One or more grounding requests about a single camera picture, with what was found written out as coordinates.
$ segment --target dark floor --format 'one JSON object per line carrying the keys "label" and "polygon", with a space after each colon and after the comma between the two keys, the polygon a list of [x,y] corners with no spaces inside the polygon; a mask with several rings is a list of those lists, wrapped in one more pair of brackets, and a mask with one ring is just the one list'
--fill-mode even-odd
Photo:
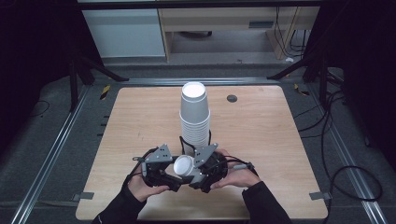
{"label": "dark floor", "polygon": [[[109,69],[125,77],[267,77],[276,74],[287,66],[286,63],[252,63],[252,64],[217,64],[217,65],[178,65],[178,66],[109,66]],[[293,116],[317,105],[315,89],[317,83],[305,84],[301,79],[304,69],[300,69],[290,77],[283,78],[277,85],[281,86],[288,100]],[[121,85],[95,73],[96,81],[90,86],[86,101],[82,106],[74,126],[67,136],[60,155],[56,158],[50,175],[39,194],[40,202],[71,202],[75,193],[81,193],[91,170],[97,148],[105,127],[106,118],[117,97]],[[37,102],[32,117],[25,123],[8,149],[8,154],[2,158],[0,165],[0,223],[10,223],[17,209],[31,187],[41,165],[45,161],[58,132],[64,125],[70,106],[69,80],[62,78],[47,85],[41,92],[40,102]],[[299,85],[300,91],[309,91],[303,95],[294,89]],[[105,100],[100,95],[105,85],[111,84]],[[329,85],[331,92],[338,90]],[[305,128],[321,118],[319,107],[295,118],[298,129]],[[337,130],[346,145],[350,156],[356,164],[369,170],[381,183],[383,196],[375,203],[385,216],[388,223],[396,223],[396,174],[390,168],[382,153],[364,144],[364,135],[348,104],[343,100],[336,101],[332,106],[332,129]],[[300,133],[314,174],[322,191],[329,191],[330,181],[325,175],[320,157],[320,135],[322,123],[309,131]],[[342,155],[328,131],[324,137],[325,160],[330,173],[343,165]],[[369,177],[365,177],[373,194],[377,186]],[[336,179],[337,185],[348,192],[355,193],[350,184],[350,175],[341,174]],[[328,223],[384,223],[381,220],[370,220],[365,203],[353,200],[334,190],[332,207]],[[88,223],[75,217],[76,207],[55,207],[37,205],[27,218],[26,223]],[[321,223],[322,220],[293,220],[294,223]]]}

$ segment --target person's left hand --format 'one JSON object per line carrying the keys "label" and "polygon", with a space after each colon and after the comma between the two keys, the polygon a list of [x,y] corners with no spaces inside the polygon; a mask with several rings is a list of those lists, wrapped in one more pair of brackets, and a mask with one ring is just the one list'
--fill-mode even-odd
{"label": "person's left hand", "polygon": [[142,177],[142,165],[137,167],[134,172],[134,176],[132,176],[131,180],[128,183],[128,189],[132,192],[132,194],[136,197],[139,202],[144,202],[148,199],[149,196],[160,194],[166,190],[169,190],[168,186],[159,186],[159,187],[149,187],[145,183]]}

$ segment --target hand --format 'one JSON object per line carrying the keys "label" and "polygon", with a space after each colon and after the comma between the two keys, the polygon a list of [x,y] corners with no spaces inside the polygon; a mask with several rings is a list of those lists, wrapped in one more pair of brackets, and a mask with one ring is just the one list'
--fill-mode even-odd
{"label": "hand", "polygon": [[142,165],[139,165],[139,167],[137,167],[136,171],[134,172],[134,176],[132,176],[128,183],[128,189],[139,202],[142,203],[151,195],[160,194],[166,190],[169,190],[168,186],[159,186],[154,188],[147,186],[141,173]]}
{"label": "hand", "polygon": [[[227,157],[230,156],[230,154],[226,150],[217,149],[216,151],[225,156],[227,160],[231,160],[229,157]],[[229,162],[228,168],[233,168],[236,164],[238,164],[238,162]],[[227,175],[220,181],[212,184],[210,188],[220,189],[227,185],[232,185],[239,188],[249,188],[260,181],[260,178],[253,174],[249,169],[229,169]]]}

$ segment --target metal bracket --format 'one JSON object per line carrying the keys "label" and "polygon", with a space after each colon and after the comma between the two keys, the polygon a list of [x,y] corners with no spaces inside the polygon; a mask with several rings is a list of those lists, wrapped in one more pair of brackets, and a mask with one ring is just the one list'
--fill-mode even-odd
{"label": "metal bracket", "polygon": [[81,192],[80,194],[74,194],[72,201],[79,202],[80,199],[92,200],[93,194],[93,192]]}
{"label": "metal bracket", "polygon": [[323,199],[324,201],[332,199],[332,195],[330,192],[314,192],[314,193],[309,193],[309,196],[311,197],[311,200],[318,200],[318,199]]}
{"label": "metal bracket", "polygon": [[161,147],[157,148],[151,155],[149,155],[145,163],[154,163],[154,162],[169,162],[172,160],[171,152],[169,151],[169,147],[166,144],[163,144]]}
{"label": "metal bracket", "polygon": [[218,147],[218,144],[212,144],[207,147],[200,147],[195,149],[194,157],[194,167],[199,168],[201,165],[205,164],[207,159],[213,154],[213,152]]}

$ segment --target person's right hand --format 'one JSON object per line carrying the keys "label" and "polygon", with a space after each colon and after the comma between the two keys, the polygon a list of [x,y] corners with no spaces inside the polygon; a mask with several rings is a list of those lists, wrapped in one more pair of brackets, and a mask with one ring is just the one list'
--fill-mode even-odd
{"label": "person's right hand", "polygon": [[[230,154],[225,149],[216,149],[216,151],[226,157],[227,160],[232,160],[228,157]],[[238,162],[229,162],[228,167],[233,168]],[[239,188],[249,188],[261,180],[258,176],[253,174],[249,169],[229,169],[227,175],[220,181],[212,184],[211,189],[220,189],[227,185],[236,186]]]}

